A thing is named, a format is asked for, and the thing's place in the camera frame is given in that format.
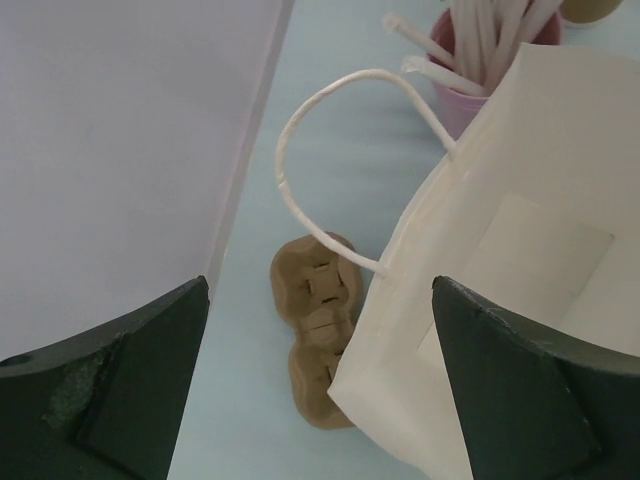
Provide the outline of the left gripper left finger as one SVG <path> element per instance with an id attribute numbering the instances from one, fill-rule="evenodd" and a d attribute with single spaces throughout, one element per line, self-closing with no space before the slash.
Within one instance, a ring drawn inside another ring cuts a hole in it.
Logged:
<path id="1" fill-rule="evenodd" d="M 208 313 L 197 277 L 3 360 L 2 478 L 167 478 Z"/>

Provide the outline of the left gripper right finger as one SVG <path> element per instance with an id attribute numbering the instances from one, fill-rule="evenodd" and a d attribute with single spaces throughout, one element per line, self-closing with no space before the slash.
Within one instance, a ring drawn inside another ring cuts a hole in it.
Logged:
<path id="1" fill-rule="evenodd" d="M 638 478 L 638 357 L 509 311 L 446 276 L 432 291 L 474 478 Z"/>

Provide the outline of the light blue paper bag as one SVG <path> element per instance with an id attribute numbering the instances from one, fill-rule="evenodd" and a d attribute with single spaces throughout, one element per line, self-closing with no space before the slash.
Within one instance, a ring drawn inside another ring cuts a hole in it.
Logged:
<path id="1" fill-rule="evenodd" d="M 377 260 L 311 221 L 284 171 L 302 118 L 361 80 L 401 89 L 446 150 Z M 330 396 L 373 442 L 427 477 L 476 479 L 435 326 L 435 278 L 639 359 L 637 61 L 583 46 L 523 45 L 457 140 L 406 80 L 357 71 L 295 111 L 278 139 L 275 172 L 297 220 L 373 273 Z"/>

